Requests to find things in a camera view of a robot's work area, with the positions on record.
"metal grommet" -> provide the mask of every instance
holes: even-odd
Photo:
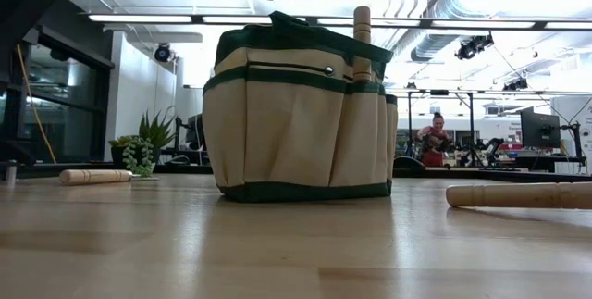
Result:
[[[335,71],[333,70],[332,67],[326,67],[325,68],[325,74],[328,76],[333,76],[333,73],[335,73]]]

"green trim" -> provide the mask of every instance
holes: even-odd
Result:
[[[397,104],[397,96],[393,94],[387,94],[387,104],[396,105]]]
[[[247,67],[241,66],[232,69],[228,69],[226,71],[222,71],[215,75],[214,77],[210,78],[205,85],[203,86],[203,93],[205,94],[207,90],[216,87],[218,84],[234,81],[236,79],[244,79],[244,76],[247,72]]]
[[[220,36],[216,49],[218,65],[239,48],[268,50],[316,49],[341,56],[348,66],[353,66],[355,56],[372,61],[372,70],[382,81],[386,64],[392,52],[354,40],[321,27],[307,26],[305,22],[280,12],[271,15],[273,26],[247,25],[242,30],[226,31]]]
[[[304,25],[300,20],[279,11],[272,13],[269,17],[275,32],[297,41],[311,44],[321,43],[330,48],[348,48],[352,55],[367,58],[373,62],[388,63],[393,56],[389,50],[366,44],[322,27]]]
[[[388,197],[391,182],[346,187],[315,187],[286,182],[246,182],[220,187],[226,197],[241,203],[302,202],[330,199]]]
[[[203,93],[205,94],[208,90],[210,90],[213,87],[216,87],[221,83],[234,81],[236,79],[244,79],[246,81],[282,82],[294,85],[306,85],[342,94],[374,93],[378,95],[386,95],[385,87],[379,82],[346,82],[344,80],[323,77],[314,73],[307,73],[303,71],[258,69],[247,68],[244,66],[228,69],[217,74],[205,84],[205,86],[203,87]]]

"succulent plant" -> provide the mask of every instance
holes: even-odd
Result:
[[[175,134],[169,130],[173,118],[168,122],[165,122],[166,118],[158,121],[159,116],[160,112],[156,114],[151,122],[148,117],[148,111],[146,110],[146,114],[142,115],[142,121],[138,130],[139,136],[144,140],[150,140],[150,143],[157,149],[166,146],[175,138]]]
[[[126,169],[134,174],[140,174],[143,177],[149,177],[153,171],[153,145],[150,139],[134,136],[123,150],[123,162]],[[142,162],[139,164],[136,160],[136,152],[142,152]]]
[[[128,143],[131,142],[132,138],[133,136],[121,136],[116,140],[109,141],[109,144],[111,144],[112,147],[125,147],[128,146]]]

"woman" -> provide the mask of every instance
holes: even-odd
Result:
[[[427,148],[424,148],[424,155],[422,157],[424,166],[442,166],[442,151],[438,149],[442,143],[450,140],[450,136],[442,128],[444,128],[444,118],[440,113],[434,113],[432,126],[425,127],[417,132],[417,138],[420,140],[423,141],[425,137],[427,138]]]

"wooden tabletop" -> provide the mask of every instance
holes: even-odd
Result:
[[[448,208],[483,182],[240,205],[211,176],[20,181],[0,188],[0,297],[591,298],[592,212]]]

